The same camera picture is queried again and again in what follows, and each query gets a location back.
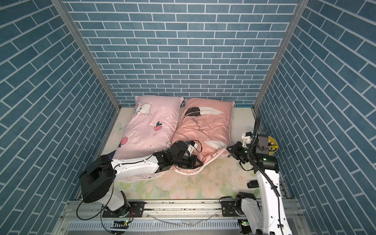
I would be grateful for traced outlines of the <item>salmon pink feather pillow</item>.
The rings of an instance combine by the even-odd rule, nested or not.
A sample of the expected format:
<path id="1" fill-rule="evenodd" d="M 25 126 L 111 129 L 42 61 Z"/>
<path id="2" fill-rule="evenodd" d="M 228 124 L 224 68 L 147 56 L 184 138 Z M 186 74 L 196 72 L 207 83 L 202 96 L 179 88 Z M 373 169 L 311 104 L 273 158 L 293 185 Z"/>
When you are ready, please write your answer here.
<path id="1" fill-rule="evenodd" d="M 192 98 L 186 100 L 180 118 L 180 124 L 172 139 L 176 141 L 195 141 L 198 147 L 193 151 L 203 166 L 196 169 L 172 169 L 180 174 L 194 175 L 219 157 L 229 153 L 226 150 L 231 144 L 231 122 L 233 117 L 233 101 Z"/>

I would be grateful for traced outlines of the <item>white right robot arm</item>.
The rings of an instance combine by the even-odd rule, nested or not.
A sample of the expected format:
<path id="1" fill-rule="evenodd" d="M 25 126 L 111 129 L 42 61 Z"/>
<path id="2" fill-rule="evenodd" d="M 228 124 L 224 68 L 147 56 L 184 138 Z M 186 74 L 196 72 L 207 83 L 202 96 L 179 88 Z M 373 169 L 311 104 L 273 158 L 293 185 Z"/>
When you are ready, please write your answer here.
<path id="1" fill-rule="evenodd" d="M 260 154 L 241 142 L 227 148 L 240 163 L 250 163 L 261 193 L 261 208 L 255 197 L 239 194 L 238 208 L 245 215 L 254 235 L 291 235 L 281 196 L 279 166 L 276 157 Z"/>

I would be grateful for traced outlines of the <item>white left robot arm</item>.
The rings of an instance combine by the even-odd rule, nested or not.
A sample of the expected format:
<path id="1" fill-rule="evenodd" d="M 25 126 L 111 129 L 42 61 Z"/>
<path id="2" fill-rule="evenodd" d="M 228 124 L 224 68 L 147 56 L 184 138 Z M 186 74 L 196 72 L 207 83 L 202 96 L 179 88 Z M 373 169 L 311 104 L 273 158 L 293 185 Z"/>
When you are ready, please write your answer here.
<path id="1" fill-rule="evenodd" d="M 112 159 L 102 155 L 86 167 L 79 176 L 84 203 L 100 202 L 111 211 L 128 207 L 125 193 L 115 191 L 115 182 L 126 177 L 155 174 L 178 169 L 196 169 L 203 166 L 198 159 L 198 140 L 176 141 L 166 150 L 133 160 Z"/>

